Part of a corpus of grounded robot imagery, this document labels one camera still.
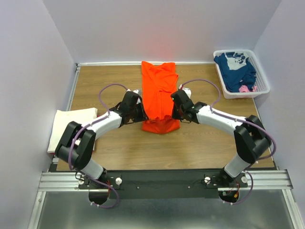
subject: wooden table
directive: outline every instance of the wooden table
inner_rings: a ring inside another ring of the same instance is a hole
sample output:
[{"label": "wooden table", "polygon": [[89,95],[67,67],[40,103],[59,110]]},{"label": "wooden table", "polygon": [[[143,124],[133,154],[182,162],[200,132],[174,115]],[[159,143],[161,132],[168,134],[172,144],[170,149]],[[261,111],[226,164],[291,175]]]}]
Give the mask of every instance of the wooden table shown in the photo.
[{"label": "wooden table", "polygon": [[[190,79],[204,78],[220,88],[214,64],[177,65],[176,72],[177,86]],[[141,88],[141,66],[82,66],[71,110],[96,107],[98,115],[105,113],[98,93],[110,83],[122,83],[131,90]],[[194,103],[211,104],[217,99],[217,91],[208,83],[194,82],[186,87],[191,89]],[[102,93],[102,100],[113,107],[124,93],[123,88],[113,86]],[[222,95],[214,107],[234,115],[257,115],[252,99],[228,100]],[[179,130],[165,135],[144,132],[141,125],[126,125],[103,135],[96,141],[92,158],[109,170],[222,168],[236,153],[232,136],[207,125],[181,123]],[[274,164],[268,158],[254,167],[274,167]],[[67,163],[60,160],[57,170],[69,170]]]}]

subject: white towel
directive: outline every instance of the white towel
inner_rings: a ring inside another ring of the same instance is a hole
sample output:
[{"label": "white towel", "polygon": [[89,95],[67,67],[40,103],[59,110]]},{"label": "white towel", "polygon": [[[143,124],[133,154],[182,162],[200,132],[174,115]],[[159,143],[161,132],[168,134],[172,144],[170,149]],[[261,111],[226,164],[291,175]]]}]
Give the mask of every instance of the white towel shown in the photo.
[{"label": "white towel", "polygon": [[61,139],[63,132],[65,131],[69,122],[75,121],[79,124],[89,123],[92,119],[97,117],[97,109],[89,108],[77,111],[59,111],[57,110],[50,143],[48,147],[48,153],[54,153],[55,149]]}]

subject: laundry basket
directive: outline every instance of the laundry basket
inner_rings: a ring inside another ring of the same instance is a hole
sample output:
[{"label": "laundry basket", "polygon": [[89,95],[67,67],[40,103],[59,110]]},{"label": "laundry basket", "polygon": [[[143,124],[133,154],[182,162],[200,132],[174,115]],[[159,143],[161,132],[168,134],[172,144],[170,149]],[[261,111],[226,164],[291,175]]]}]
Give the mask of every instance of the laundry basket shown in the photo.
[{"label": "laundry basket", "polygon": [[262,70],[261,65],[259,64],[255,54],[251,50],[247,49],[239,49],[239,50],[218,50],[214,52],[214,57],[215,56],[220,56],[224,52],[243,52],[246,53],[249,56],[248,61],[253,65],[253,67],[256,70],[256,81],[255,81],[255,86],[257,87],[256,92],[238,92],[238,93],[232,93],[229,92],[224,84],[223,76],[221,75],[219,65],[216,64],[216,70],[218,73],[218,77],[221,83],[221,88],[223,89],[224,97],[226,99],[238,99],[238,98],[255,98],[260,94],[266,94],[270,92],[270,87],[269,84],[266,80],[265,74]]}]

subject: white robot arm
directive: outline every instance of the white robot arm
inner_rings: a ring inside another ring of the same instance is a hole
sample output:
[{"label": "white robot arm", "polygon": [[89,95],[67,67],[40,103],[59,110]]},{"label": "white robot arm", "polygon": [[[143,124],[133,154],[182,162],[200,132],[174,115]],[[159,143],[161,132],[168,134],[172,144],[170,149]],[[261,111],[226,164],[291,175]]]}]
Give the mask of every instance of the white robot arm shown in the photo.
[{"label": "white robot arm", "polygon": [[[237,121],[247,120],[263,128],[262,123],[256,116],[252,115],[249,118],[245,118],[215,109],[212,111],[207,104],[201,102],[193,104],[190,95],[191,93],[188,90],[178,90],[171,95],[174,102],[172,114],[174,119],[210,125],[235,137],[237,154],[212,181],[214,184],[228,187],[243,170],[262,155],[270,146],[271,141],[258,129]],[[229,116],[233,120],[221,117],[214,112]],[[141,97],[136,92],[127,91],[121,103],[111,108],[109,113],[94,119],[90,126],[80,135],[81,141],[78,146],[74,146],[71,155],[73,168],[99,181],[107,180],[105,168],[91,159],[94,141],[106,132],[122,125],[147,119]],[[68,162],[73,138],[82,127],[87,125],[80,125],[76,122],[69,123],[56,148],[55,155]]]}]

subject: orange t-shirt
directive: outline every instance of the orange t-shirt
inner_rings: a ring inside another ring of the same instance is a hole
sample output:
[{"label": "orange t-shirt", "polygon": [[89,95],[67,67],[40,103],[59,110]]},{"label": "orange t-shirt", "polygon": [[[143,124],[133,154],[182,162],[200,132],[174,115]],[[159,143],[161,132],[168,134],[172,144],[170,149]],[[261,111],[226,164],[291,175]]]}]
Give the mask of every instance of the orange t-shirt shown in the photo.
[{"label": "orange t-shirt", "polygon": [[180,121],[172,119],[173,100],[171,94],[177,91],[178,75],[175,63],[154,66],[142,61],[142,88],[144,110],[149,117],[142,130],[166,134],[179,129]]}]

